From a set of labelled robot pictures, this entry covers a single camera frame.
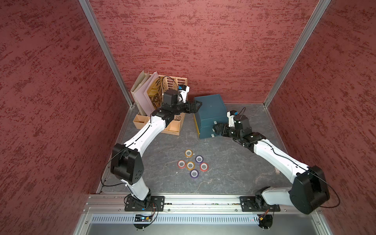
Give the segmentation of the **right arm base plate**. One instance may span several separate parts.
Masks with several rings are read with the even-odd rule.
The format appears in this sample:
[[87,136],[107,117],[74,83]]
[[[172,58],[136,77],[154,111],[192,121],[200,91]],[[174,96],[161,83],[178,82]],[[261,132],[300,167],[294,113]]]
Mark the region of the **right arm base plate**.
[[281,211],[279,205],[269,205],[261,196],[240,196],[240,206],[243,212]]

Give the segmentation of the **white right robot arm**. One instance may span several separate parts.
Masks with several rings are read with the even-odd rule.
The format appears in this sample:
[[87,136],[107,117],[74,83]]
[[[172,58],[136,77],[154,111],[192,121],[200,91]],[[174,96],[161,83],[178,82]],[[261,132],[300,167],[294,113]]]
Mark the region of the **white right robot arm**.
[[245,115],[230,114],[227,123],[215,122],[216,135],[233,139],[236,143],[262,157],[282,173],[291,187],[265,187],[255,194],[255,206],[294,206],[303,214],[310,214],[329,201],[330,192],[324,171],[318,166],[308,166],[279,148],[264,135],[254,132]]

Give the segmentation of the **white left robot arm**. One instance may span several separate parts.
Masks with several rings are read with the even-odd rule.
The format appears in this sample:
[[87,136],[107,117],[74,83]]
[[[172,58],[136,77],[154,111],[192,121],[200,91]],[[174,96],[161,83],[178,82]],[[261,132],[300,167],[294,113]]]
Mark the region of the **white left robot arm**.
[[169,89],[163,93],[161,107],[151,113],[147,124],[130,140],[124,144],[116,144],[110,160],[110,171],[124,183],[131,192],[131,196],[146,201],[149,188],[142,175],[144,164],[142,156],[155,139],[181,113],[197,113],[202,106],[201,101],[187,101],[188,89]]

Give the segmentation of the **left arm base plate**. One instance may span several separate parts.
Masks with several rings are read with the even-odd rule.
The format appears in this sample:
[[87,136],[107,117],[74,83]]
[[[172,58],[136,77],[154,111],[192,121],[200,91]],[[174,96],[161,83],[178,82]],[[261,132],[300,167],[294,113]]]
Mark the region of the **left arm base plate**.
[[164,210],[164,196],[147,196],[144,201],[132,197],[130,194],[124,198],[126,212],[162,212]]

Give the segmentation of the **teal drawer cabinet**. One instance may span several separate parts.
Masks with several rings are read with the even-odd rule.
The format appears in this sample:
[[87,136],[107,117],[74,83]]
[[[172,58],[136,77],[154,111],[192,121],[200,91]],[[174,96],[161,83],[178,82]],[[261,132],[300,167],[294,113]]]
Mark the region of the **teal drawer cabinet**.
[[218,123],[228,123],[227,108],[221,95],[195,97],[194,101],[202,103],[197,113],[194,114],[199,139],[217,136],[213,131],[213,126]]

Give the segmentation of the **red tape roll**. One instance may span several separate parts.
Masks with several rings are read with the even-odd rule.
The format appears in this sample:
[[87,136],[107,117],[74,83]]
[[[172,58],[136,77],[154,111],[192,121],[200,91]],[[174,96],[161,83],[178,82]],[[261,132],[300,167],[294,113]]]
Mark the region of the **red tape roll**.
[[186,162],[184,160],[179,160],[177,165],[180,169],[183,169],[186,167]]
[[202,171],[202,172],[205,172],[205,171],[207,171],[208,170],[208,164],[207,163],[201,163],[200,164],[200,170]]

